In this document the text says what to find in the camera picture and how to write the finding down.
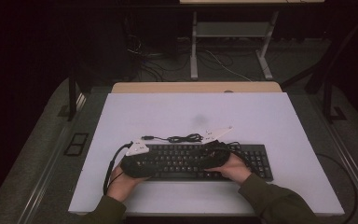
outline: white cable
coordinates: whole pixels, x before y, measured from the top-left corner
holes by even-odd
[[[131,53],[134,53],[134,54],[139,54],[139,55],[142,55],[142,53],[140,52],[136,52],[136,51],[133,51],[132,49],[127,49],[127,51],[131,52]]]
[[[217,57],[214,56],[209,50],[205,50],[205,51],[208,52],[209,54],[211,54],[211,55],[219,62],[219,64],[220,64],[224,69],[228,70],[228,72],[230,72],[230,73],[232,73],[232,74],[234,74],[234,75],[237,75],[237,76],[239,76],[239,77],[243,77],[243,78],[245,78],[246,80],[253,82],[250,78],[245,77],[245,76],[243,76],[243,75],[241,75],[241,74],[238,74],[238,73],[233,72],[233,71],[229,70],[228,68],[226,68],[226,67],[217,59]]]

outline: floor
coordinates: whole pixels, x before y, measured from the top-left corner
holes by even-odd
[[[182,53],[174,59],[152,49],[147,51],[147,55],[137,51],[137,54],[147,57],[138,64],[141,69],[133,81],[193,81],[189,74],[189,41],[183,38],[179,42]],[[282,83],[315,64],[329,44],[319,39],[301,43],[295,40],[272,41],[266,59],[274,81]],[[260,45],[261,41],[257,39],[201,39],[198,43],[199,81],[263,81],[262,69],[255,57],[255,50]],[[346,164],[342,162],[340,152],[344,148],[358,168],[358,114],[345,95],[334,89],[333,106],[339,107],[346,119],[329,124],[321,115],[321,92],[306,94],[306,83],[307,78],[304,78],[284,91],[288,92],[315,153],[322,154],[318,156],[320,163],[346,213],[340,217],[321,217],[321,221],[342,223],[351,217],[348,223],[358,223],[358,197],[355,196],[358,190],[351,183],[355,176],[347,175],[341,168]],[[90,93],[80,95],[78,112],[70,122],[66,117],[67,87],[65,80],[51,96],[0,189],[0,223],[76,223],[80,219],[80,216],[68,213],[67,209],[111,87],[96,87]],[[88,133],[89,140],[81,156],[64,156],[63,152],[74,133]],[[243,223],[243,219],[236,217],[177,217],[169,220],[151,217],[148,221]],[[145,220],[128,217],[125,222],[145,223]],[[259,223],[258,219],[249,222]]]

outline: white table surface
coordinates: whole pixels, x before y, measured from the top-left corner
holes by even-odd
[[[220,141],[266,146],[271,183],[297,192],[319,216],[344,214],[287,94],[279,92],[109,94],[69,212],[95,209],[108,164],[122,145],[144,135],[186,136],[228,126],[233,131]],[[146,181],[125,202],[127,215],[252,216],[238,188],[232,182]]]

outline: hand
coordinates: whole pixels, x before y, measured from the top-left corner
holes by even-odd
[[[239,185],[241,185],[251,174],[241,158],[232,153],[229,155],[228,161],[224,165],[211,169],[205,169],[205,171],[220,172],[222,176],[231,179]]]
[[[118,166],[112,171],[110,175],[110,180],[115,179],[109,186],[106,195],[118,200],[119,202],[124,202],[132,193],[133,189],[143,182],[146,178],[132,178],[123,173],[123,170]]]

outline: person's left hand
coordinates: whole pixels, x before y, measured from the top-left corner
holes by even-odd
[[[124,202],[130,196],[133,189],[148,178],[149,177],[132,178],[124,174],[119,163],[110,175],[110,180],[115,180],[110,184],[106,195],[118,200],[119,202]]]

